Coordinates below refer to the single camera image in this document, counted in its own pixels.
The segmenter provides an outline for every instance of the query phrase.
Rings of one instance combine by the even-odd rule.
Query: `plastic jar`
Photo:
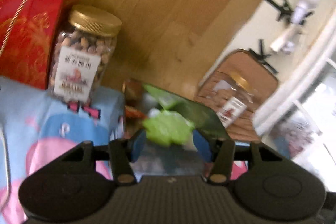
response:
[[[49,93],[65,102],[90,104],[117,45],[121,21],[86,5],[75,5],[59,33],[51,60]]]
[[[217,112],[223,126],[231,125],[247,108],[253,104],[255,90],[237,72],[230,72],[226,82],[231,85],[234,94]]]

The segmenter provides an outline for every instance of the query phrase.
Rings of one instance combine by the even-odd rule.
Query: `round pad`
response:
[[[234,194],[246,209],[263,218],[297,221],[316,216],[325,188],[298,166],[263,162],[235,181]]]
[[[111,183],[99,173],[36,173],[19,189],[27,216],[48,222],[82,219],[104,206],[110,195]]]

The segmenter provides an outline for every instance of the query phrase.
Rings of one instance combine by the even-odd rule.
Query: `red package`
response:
[[[0,0],[0,46],[23,0]],[[27,0],[0,56],[0,75],[47,88],[49,58],[59,23],[78,0]]]

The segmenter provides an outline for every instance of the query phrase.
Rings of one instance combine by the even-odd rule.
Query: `gift box rope handle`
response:
[[[6,32],[6,35],[5,35],[5,38],[4,38],[3,43],[2,43],[2,46],[1,46],[1,48],[0,48],[0,57],[1,57],[1,55],[2,55],[3,50],[4,50],[5,47],[6,47],[6,44],[7,44],[7,42],[8,42],[9,36],[11,35],[12,29],[13,29],[13,27],[14,27],[14,24],[15,24],[17,18],[19,17],[20,12],[22,11],[22,9],[23,9],[23,7],[25,6],[25,4],[26,4],[27,1],[28,1],[28,0],[22,0],[22,1],[21,1],[20,6],[19,6],[18,9],[16,10],[15,15],[13,16],[12,20],[10,21],[10,24],[9,24],[9,26],[8,26],[8,29],[7,29],[7,32]]]

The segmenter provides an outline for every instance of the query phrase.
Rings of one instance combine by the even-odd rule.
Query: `jar label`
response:
[[[227,128],[231,125],[247,108],[243,102],[236,97],[231,97],[230,100],[217,112],[217,116],[222,122],[223,126]]]
[[[99,64],[99,55],[63,46],[55,77],[55,94],[66,101],[86,102]]]

